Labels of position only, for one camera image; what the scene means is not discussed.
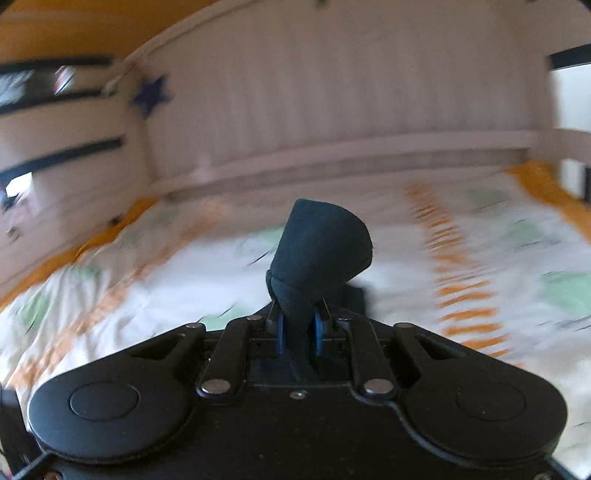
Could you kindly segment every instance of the black device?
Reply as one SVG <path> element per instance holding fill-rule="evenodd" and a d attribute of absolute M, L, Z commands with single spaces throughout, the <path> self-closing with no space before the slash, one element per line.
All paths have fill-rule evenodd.
<path fill-rule="evenodd" d="M 298 200 L 269 306 L 49 380 L 28 410 L 40 455 L 15 478 L 574 478 L 551 458 L 567 410 L 546 380 L 325 304 L 369 262 L 359 219 Z"/>

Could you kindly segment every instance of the green pattern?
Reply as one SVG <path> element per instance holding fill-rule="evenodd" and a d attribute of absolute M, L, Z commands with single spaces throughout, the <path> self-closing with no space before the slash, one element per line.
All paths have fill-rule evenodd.
<path fill-rule="evenodd" d="M 250 314 L 252 314 L 252 312 L 249 312 L 247 309 L 241 307 L 240 305 L 234 304 L 223 313 L 205 315 L 201 317 L 199 321 L 205 325 L 208 331 L 222 330 L 226 327 L 226 324 L 230 320 L 239 317 L 245 317 Z"/>
<path fill-rule="evenodd" d="M 467 189 L 466 194 L 478 209 L 487 209 L 509 201 L 509 196 L 497 189 Z"/>
<path fill-rule="evenodd" d="M 29 301 L 20 311 L 20 318 L 27 332 L 33 327 L 39 328 L 49 310 L 49 297 L 43 293 L 37 293 L 31 301 Z"/>
<path fill-rule="evenodd" d="M 574 317 L 591 315 L 591 274 L 547 273 L 541 276 L 545 299 Z"/>
<path fill-rule="evenodd" d="M 533 220 L 525 218 L 509 225 L 506 238 L 515 247 L 522 248 L 544 240 L 544 232 Z"/>

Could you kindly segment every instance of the wooden bed frame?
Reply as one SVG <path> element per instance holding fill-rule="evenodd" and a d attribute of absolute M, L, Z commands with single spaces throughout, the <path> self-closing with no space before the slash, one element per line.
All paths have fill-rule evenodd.
<path fill-rule="evenodd" d="M 151 185 L 157 195 L 183 192 L 223 180 L 239 179 L 295 167 L 320 166 L 340 160 L 440 152 L 526 150 L 535 147 L 537 131 L 428 132 L 361 138 L 234 160 L 219 166 L 204 162 L 190 173 L 158 180 Z"/>

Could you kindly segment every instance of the star decoration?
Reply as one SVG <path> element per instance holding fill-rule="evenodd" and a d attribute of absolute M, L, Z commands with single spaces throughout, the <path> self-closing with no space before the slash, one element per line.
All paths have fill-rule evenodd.
<path fill-rule="evenodd" d="M 132 103 L 140 108 L 144 118 L 148 118 L 159 103 L 172 100 L 164 91 L 166 81 L 166 75 L 158 77 L 153 82 L 148 79 L 142 81 L 139 93 L 134 97 Z"/>

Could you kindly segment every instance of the metal screw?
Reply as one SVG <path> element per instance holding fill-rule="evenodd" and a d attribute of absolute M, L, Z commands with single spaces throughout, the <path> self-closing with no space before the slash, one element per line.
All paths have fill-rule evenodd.
<path fill-rule="evenodd" d="M 372 378 L 363 384 L 363 389 L 370 395 L 385 395 L 394 390 L 394 385 L 385 378 Z"/>
<path fill-rule="evenodd" d="M 290 393 L 290 398 L 292 400 L 304 400 L 307 393 L 305 390 L 294 390 Z"/>
<path fill-rule="evenodd" d="M 201 390 L 205 393 L 209 393 L 210 395 L 221 395 L 223 393 L 228 393 L 232 386 L 228 380 L 224 380 L 223 378 L 212 378 L 211 380 L 206 380 L 201 384 Z"/>

